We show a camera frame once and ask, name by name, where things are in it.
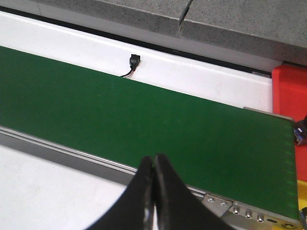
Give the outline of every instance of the gray stone slab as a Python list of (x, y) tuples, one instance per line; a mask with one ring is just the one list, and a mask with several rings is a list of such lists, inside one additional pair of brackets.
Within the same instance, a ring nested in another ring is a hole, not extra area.
[(182, 36), (307, 65), (307, 1), (194, 0)]
[(190, 0), (38, 0), (40, 4), (166, 35), (177, 35)]
[(0, 0), (0, 6), (40, 15), (36, 0)]

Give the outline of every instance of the black strip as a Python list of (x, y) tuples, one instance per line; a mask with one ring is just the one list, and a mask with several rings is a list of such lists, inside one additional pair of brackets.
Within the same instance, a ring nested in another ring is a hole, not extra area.
[(64, 26), (64, 27), (67, 27), (67, 28), (70, 28), (70, 29), (83, 31), (83, 32), (86, 32), (86, 33), (90, 33), (90, 34), (110, 38), (110, 39), (113, 39), (113, 40), (118, 40), (118, 41), (121, 41), (121, 42), (133, 44), (133, 45), (136, 45), (136, 46), (142, 46), (142, 47), (145, 47), (145, 48), (149, 48), (149, 49), (153, 49), (153, 50), (157, 50), (157, 51), (161, 51), (161, 52), (165, 52), (165, 53), (169, 53), (169, 54), (173, 54), (173, 55), (177, 55), (177, 56), (181, 56), (181, 57), (185, 57), (185, 58), (194, 59), (194, 60), (197, 60), (197, 61), (207, 62), (207, 63), (218, 65), (218, 66), (223, 66), (223, 67), (227, 67), (227, 68), (230, 68), (230, 69), (236, 69), (236, 70), (247, 72), (247, 73), (257, 72), (257, 73), (261, 73), (261, 74), (271, 76), (270, 72), (266, 72), (266, 71), (263, 71), (263, 70), (260, 70), (260, 69), (254, 69), (254, 68), (241, 66), (241, 65), (238, 65), (238, 64), (233, 64), (233, 63), (226, 62), (226, 61), (220, 61), (220, 60), (212, 59), (212, 58), (209, 58), (209, 57), (203, 57), (203, 56), (200, 56), (200, 55), (191, 54), (191, 53), (180, 51), (180, 50), (170, 49), (170, 48), (166, 48), (166, 47), (163, 47), (163, 46), (158, 46), (158, 45), (150, 44), (150, 43), (147, 43), (147, 42), (138, 41), (138, 40), (135, 40), (135, 39), (132, 39), (132, 38), (127, 38), (127, 37), (123, 37), (123, 36), (120, 36), (120, 35), (110, 34), (110, 33), (107, 33), (107, 32), (100, 31), (100, 30), (95, 30), (95, 29), (91, 29), (91, 28), (88, 28), (88, 27), (84, 27), (84, 26), (80, 26), (80, 25), (75, 25), (75, 24), (59, 21), (59, 20), (56, 20), (56, 19), (43, 17), (43, 16), (36, 15), (36, 14), (26, 13), (26, 12), (19, 11), (19, 10), (13, 10), (13, 9), (3, 7), (3, 6), (0, 6), (0, 11), (12, 13), (12, 14), (17, 14), (17, 15), (20, 15), (20, 16), (23, 16), (23, 17), (32, 18), (32, 19), (36, 19), (36, 20), (39, 20), (39, 21)]

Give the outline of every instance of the gray countertop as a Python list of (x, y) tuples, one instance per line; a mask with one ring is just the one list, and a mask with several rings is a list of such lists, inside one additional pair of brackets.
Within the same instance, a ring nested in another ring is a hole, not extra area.
[(271, 68), (253, 65), (258, 57), (307, 65), (305, 0), (0, 0), (0, 6), (259, 69)]

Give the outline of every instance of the white surface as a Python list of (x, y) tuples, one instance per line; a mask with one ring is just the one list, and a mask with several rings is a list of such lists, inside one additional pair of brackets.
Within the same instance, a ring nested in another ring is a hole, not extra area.
[[(0, 46), (122, 75), (238, 107), (272, 111), (271, 80), (0, 12)], [(0, 226), (77, 230), (97, 219), (123, 186), (0, 147)]]
[(0, 46), (123, 75), (130, 55), (141, 56), (132, 79), (237, 107), (272, 111), (272, 81), (0, 12)]

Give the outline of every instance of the green conveyor belt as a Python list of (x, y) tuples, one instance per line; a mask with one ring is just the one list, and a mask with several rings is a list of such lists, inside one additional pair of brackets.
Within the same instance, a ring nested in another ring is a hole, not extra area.
[(133, 167), (165, 153), (185, 183), (297, 219), (290, 121), (4, 47), (0, 66), (0, 125)]

